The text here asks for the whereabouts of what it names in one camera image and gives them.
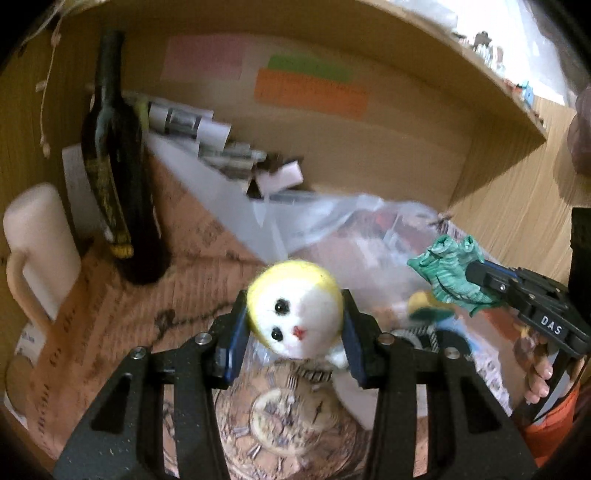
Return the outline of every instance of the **wine bottle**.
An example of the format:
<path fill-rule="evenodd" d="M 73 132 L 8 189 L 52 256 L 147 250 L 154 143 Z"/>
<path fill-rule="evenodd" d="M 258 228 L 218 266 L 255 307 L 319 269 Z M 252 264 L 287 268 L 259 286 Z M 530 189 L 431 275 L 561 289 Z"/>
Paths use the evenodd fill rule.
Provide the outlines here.
<path fill-rule="evenodd" d="M 105 223 L 105 238 L 122 276 L 135 284 L 157 281 L 170 255 L 161 238 L 144 164 L 142 126 L 121 95 L 125 36 L 100 41 L 95 101 L 82 127 L 82 154 Z"/>

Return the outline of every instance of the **wooden shelf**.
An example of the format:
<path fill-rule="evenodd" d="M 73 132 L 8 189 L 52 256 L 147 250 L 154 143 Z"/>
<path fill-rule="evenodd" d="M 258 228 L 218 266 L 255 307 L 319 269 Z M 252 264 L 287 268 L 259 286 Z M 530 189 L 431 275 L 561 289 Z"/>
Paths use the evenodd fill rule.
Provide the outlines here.
<path fill-rule="evenodd" d="M 472 51 L 433 23 L 385 0 L 112 0 L 82 15 L 128 31 L 173 28 L 195 34 L 292 38 L 395 67 L 484 114 L 546 132 Z"/>

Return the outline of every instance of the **mug handle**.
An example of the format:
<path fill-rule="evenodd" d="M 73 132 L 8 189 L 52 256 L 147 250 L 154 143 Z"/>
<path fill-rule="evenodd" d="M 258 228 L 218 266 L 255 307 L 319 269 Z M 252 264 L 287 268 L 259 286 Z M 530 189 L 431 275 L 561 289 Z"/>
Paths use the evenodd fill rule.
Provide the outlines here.
<path fill-rule="evenodd" d="M 51 329 L 51 322 L 22 274 L 26 262 L 27 252 L 24 250 L 14 250 L 10 253 L 6 263 L 8 289 L 33 325 L 47 337 Z"/>

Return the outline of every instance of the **red mouth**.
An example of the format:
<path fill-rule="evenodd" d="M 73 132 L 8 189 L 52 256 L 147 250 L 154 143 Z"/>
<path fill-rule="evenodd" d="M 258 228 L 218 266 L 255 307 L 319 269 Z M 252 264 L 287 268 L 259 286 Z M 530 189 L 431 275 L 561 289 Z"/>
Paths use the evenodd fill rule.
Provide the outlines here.
<path fill-rule="evenodd" d="M 306 335 L 307 330 L 300 328 L 298 326 L 293 327 L 293 330 L 291 331 L 291 333 L 297 337 L 297 339 L 299 341 L 302 341 Z"/>

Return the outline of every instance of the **orange object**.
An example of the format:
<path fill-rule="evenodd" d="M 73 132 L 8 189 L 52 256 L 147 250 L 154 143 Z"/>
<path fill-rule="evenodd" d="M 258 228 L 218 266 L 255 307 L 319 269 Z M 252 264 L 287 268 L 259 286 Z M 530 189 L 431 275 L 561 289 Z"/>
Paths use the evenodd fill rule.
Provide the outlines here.
<path fill-rule="evenodd" d="M 360 120 L 368 107 L 368 94 L 360 87 L 301 73 L 260 69 L 255 100 Z"/>
<path fill-rule="evenodd" d="M 573 426 L 574 407 L 578 396 L 577 385 L 567 399 L 546 415 L 540 425 L 530 425 L 521 430 L 538 466 L 542 466 L 548 460 Z"/>

